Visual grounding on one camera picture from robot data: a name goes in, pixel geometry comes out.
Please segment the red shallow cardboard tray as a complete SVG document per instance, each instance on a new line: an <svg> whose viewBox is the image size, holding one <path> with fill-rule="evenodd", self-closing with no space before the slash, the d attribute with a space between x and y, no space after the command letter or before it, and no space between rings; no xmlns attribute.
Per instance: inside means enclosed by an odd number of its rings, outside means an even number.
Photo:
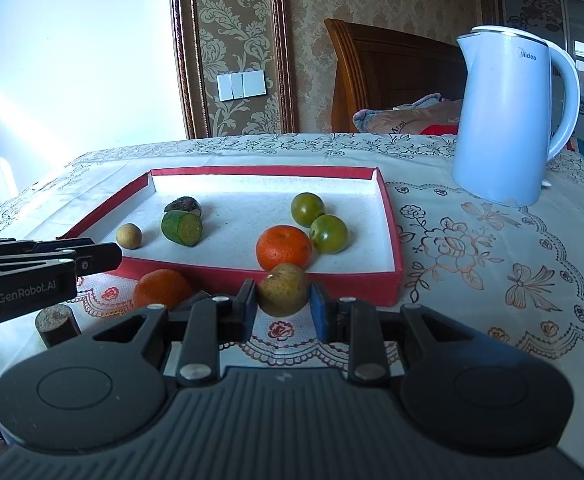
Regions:
<svg viewBox="0 0 584 480"><path fill-rule="evenodd" d="M271 226L293 222L295 195L312 192L349 231L336 255L315 252L306 270L336 297L355 296L392 307L403 280L403 258L392 203L380 169L339 166L211 166L153 168L126 184L115 177L106 198L84 216L73 214L65 237L112 242L133 223L142 232L138 249L124 250L115 273L141 278L156 269L176 269L207 292L236 292L264 271L256 258L258 237ZM165 206L191 196L202 206L203 236L185 247L162 234Z"/></svg>

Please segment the small orange tangerine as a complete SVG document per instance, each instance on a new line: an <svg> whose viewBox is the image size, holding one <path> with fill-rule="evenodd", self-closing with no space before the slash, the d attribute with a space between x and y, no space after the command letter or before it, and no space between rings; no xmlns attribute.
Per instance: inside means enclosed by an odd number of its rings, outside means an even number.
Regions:
<svg viewBox="0 0 584 480"><path fill-rule="evenodd" d="M281 263L306 269L313 245L305 232L295 226L271 226L258 237L255 252L264 271L271 271Z"/></svg>

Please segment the green tomato with stem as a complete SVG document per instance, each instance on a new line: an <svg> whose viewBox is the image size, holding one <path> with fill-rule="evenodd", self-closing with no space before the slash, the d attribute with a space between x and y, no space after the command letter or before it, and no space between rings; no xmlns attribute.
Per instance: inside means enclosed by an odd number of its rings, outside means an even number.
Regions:
<svg viewBox="0 0 584 480"><path fill-rule="evenodd" d="M297 194L291 203L291 215L296 223L305 228L309 228L311 224L325 214L325 206L323 200L313 193L304 192Z"/></svg>

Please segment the small brown longan fruit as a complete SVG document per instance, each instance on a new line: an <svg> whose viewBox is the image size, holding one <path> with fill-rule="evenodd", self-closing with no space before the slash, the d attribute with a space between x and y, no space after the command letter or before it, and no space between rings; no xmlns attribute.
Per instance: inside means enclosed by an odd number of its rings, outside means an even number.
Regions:
<svg viewBox="0 0 584 480"><path fill-rule="evenodd" d="M115 233L116 243L126 249L137 249L142 245L142 231L133 223L125 223Z"/></svg>

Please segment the floral embroidered tablecloth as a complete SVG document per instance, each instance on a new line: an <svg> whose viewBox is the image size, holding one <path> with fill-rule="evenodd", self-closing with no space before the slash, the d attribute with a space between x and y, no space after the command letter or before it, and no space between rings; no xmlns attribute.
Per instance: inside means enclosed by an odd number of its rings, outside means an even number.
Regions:
<svg viewBox="0 0 584 480"><path fill-rule="evenodd" d="M562 449L584 466L584 158L549 164L534 206L480 200L451 179L451 136L261 134L83 153L0 207L0 237L60 235L152 165L320 165L383 174L406 268L400 304L424 304L550 360L575 411Z"/></svg>

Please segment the large orange tangerine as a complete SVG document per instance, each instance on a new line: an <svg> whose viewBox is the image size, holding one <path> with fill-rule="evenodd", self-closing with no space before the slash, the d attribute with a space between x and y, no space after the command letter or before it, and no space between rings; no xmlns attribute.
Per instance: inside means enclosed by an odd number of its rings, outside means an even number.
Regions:
<svg viewBox="0 0 584 480"><path fill-rule="evenodd" d="M132 305L138 309L149 304L164 304L173 310L190 298L193 288L179 272L170 269L152 271L135 284L132 292Z"/></svg>

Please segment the light blue electric kettle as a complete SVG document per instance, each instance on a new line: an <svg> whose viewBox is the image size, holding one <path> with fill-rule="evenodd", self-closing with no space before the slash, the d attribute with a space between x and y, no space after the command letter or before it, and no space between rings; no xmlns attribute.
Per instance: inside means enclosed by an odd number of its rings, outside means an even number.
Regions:
<svg viewBox="0 0 584 480"><path fill-rule="evenodd" d="M575 62L554 42L510 27L475 26L456 42L467 77L452 177L484 200L530 206L576 127Z"/></svg>

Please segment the green cucumber chunk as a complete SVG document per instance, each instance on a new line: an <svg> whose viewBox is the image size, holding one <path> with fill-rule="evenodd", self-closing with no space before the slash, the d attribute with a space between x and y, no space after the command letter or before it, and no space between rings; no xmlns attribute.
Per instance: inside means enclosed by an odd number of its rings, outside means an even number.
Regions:
<svg viewBox="0 0 584 480"><path fill-rule="evenodd" d="M193 247L199 244L203 235L203 223L192 212L171 210L163 214L161 222L163 235L173 243Z"/></svg>

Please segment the white wall switch panel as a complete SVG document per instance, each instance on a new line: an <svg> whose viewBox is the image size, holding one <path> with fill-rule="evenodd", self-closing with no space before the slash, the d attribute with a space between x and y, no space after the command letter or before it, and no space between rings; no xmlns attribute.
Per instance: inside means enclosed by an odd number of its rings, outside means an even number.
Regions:
<svg viewBox="0 0 584 480"><path fill-rule="evenodd" d="M267 94L265 73L262 70L220 74L216 77L216 81L220 102L249 99Z"/></svg>

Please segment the brown wooden wall trim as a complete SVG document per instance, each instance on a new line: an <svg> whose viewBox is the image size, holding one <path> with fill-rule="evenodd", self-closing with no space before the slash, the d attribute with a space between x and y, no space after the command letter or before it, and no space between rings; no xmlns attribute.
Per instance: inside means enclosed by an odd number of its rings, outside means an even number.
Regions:
<svg viewBox="0 0 584 480"><path fill-rule="evenodd" d="M296 131L286 0L170 0L170 18L188 138ZM264 94L219 96L219 76L254 70L264 74Z"/></svg>

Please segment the short dark sugarcane piece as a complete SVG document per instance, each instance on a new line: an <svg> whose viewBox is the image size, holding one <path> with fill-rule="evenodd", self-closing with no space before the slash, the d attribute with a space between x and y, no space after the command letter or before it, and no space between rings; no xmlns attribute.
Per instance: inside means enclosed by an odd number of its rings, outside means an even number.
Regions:
<svg viewBox="0 0 584 480"><path fill-rule="evenodd" d="M172 200L164 208L165 214L170 211L188 212L189 214L195 214L198 217L202 216L202 206L191 196L181 196L176 198L176 200Z"/></svg>

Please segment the brown wooden headboard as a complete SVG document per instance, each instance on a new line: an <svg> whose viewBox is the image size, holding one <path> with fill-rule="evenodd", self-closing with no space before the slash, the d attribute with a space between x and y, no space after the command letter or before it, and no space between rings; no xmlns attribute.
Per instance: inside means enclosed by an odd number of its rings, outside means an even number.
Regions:
<svg viewBox="0 0 584 480"><path fill-rule="evenodd" d="M336 55L331 110L334 132L355 132L359 110L388 110L429 93L463 96L461 50L445 42L337 18L324 21Z"/></svg>

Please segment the pink patterned pillow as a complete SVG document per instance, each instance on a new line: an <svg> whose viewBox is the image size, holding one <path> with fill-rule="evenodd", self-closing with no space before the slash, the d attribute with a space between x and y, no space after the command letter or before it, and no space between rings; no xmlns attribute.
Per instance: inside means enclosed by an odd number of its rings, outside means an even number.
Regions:
<svg viewBox="0 0 584 480"><path fill-rule="evenodd" d="M360 133L456 134L461 115L461 100L448 100L431 93L413 103L389 110L359 110L353 124Z"/></svg>

